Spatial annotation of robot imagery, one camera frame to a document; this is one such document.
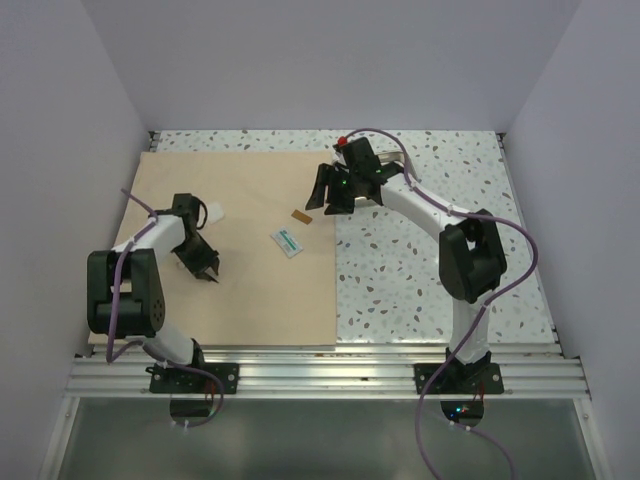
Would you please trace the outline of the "white gauze pad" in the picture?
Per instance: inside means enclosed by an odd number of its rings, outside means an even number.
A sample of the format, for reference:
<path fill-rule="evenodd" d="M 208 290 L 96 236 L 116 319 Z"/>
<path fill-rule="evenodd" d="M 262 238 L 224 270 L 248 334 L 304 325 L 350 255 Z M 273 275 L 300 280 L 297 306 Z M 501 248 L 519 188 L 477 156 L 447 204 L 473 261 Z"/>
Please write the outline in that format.
<path fill-rule="evenodd" d="M 225 217 L 225 212 L 219 202 L 211 202 L 206 204 L 206 224 L 215 224 Z"/>

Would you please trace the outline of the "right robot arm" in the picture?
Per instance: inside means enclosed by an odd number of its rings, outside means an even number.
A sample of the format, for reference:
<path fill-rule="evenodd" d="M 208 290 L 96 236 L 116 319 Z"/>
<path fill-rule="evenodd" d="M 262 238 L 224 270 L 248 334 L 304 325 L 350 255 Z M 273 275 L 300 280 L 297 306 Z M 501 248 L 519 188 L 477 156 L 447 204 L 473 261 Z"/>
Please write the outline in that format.
<path fill-rule="evenodd" d="M 507 269 L 494 218 L 486 210 L 463 209 L 433 193 L 421 193 L 407 155 L 401 161 L 382 160 L 365 137 L 339 139 L 338 159 L 317 168 L 305 208 L 326 215 L 347 215 L 364 198 L 409 220 L 438 244 L 439 279 L 452 297 L 449 355 L 457 361 L 445 369 L 451 389 L 468 392 L 481 380 L 477 365 L 488 356 L 486 301 L 500 286 Z"/>

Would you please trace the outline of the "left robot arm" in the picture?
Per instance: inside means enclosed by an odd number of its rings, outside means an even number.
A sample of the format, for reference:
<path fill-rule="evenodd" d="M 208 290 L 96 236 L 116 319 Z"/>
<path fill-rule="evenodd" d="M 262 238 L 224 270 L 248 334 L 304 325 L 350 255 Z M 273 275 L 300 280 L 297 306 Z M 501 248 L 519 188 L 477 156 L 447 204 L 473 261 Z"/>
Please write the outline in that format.
<path fill-rule="evenodd" d="M 208 379 L 198 342 L 165 319 L 166 302 L 159 267 L 174 255 L 195 279 L 216 282 L 219 253 L 202 237 L 208 207 L 191 193 L 178 193 L 168 209 L 155 210 L 134 195 L 148 218 L 128 240 L 87 258 L 87 323 L 106 337 L 111 364 L 132 347 L 143 348 L 163 365 L 185 392 L 201 390 Z"/>

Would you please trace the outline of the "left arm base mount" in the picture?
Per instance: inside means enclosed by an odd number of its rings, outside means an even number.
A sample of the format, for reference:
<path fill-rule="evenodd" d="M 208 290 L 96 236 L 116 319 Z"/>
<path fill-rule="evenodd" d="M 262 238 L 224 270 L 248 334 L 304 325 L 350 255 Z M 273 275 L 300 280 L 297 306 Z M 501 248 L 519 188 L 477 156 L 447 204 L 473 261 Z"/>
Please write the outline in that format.
<path fill-rule="evenodd" d="M 198 394 L 222 392 L 234 395 L 240 379 L 238 363 L 205 363 L 202 373 L 189 373 L 174 367 L 162 368 L 159 364 L 148 366 L 145 372 L 151 376 L 149 391 L 154 394 Z"/>

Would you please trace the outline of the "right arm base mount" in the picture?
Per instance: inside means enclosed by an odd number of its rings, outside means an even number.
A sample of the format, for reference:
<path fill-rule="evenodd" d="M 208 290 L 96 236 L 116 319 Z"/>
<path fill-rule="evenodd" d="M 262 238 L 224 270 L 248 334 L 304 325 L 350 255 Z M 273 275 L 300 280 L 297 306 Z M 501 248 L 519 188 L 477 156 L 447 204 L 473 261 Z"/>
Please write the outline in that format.
<path fill-rule="evenodd" d="M 422 393 L 440 367 L 441 364 L 433 362 L 413 364 L 416 393 Z M 429 385 L 426 395 L 501 395 L 505 392 L 500 366 L 492 361 L 491 352 L 470 364 L 453 357 Z"/>

